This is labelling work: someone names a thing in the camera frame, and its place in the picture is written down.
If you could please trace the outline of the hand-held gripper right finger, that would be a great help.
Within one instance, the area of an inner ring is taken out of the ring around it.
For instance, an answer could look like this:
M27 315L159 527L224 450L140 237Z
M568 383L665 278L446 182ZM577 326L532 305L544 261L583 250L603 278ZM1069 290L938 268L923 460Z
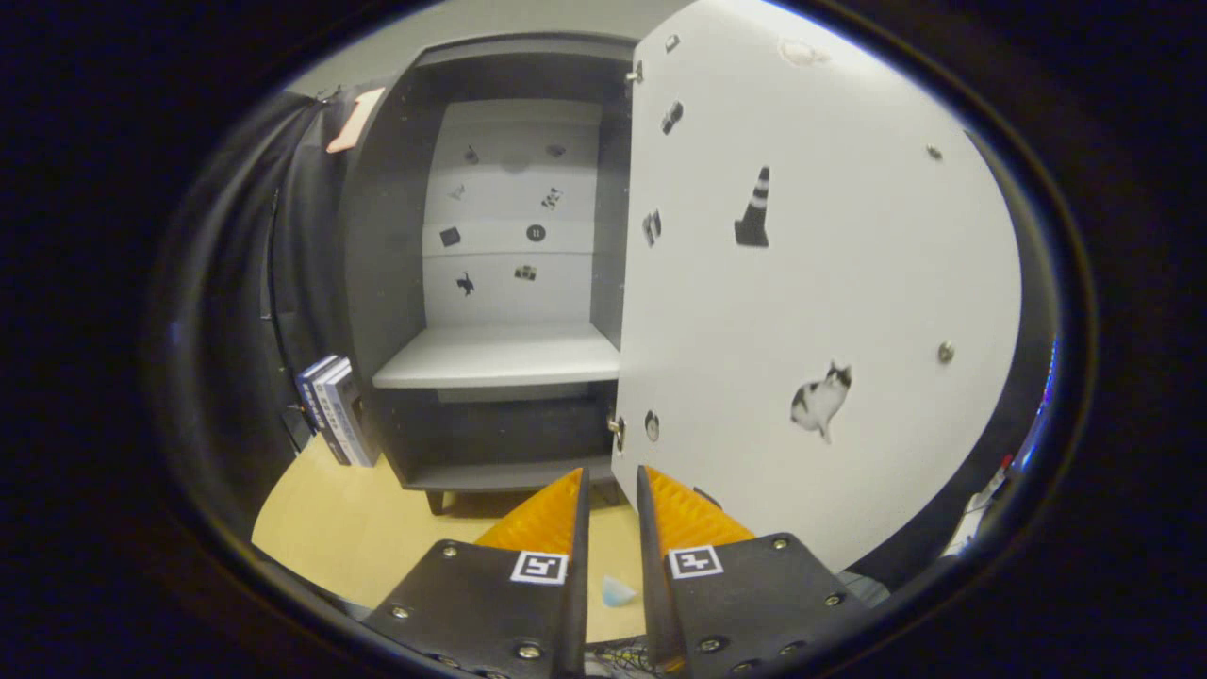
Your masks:
M793 534L757 535L705 494L637 469L648 656L667 675L779 675L853 632L859 597Z

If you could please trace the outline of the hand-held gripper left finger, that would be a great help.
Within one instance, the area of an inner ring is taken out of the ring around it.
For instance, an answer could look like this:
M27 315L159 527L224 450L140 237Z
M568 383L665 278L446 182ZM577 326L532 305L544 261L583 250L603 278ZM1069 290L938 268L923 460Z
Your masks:
M583 677L589 485L577 468L474 542L435 542L366 626L444 677Z

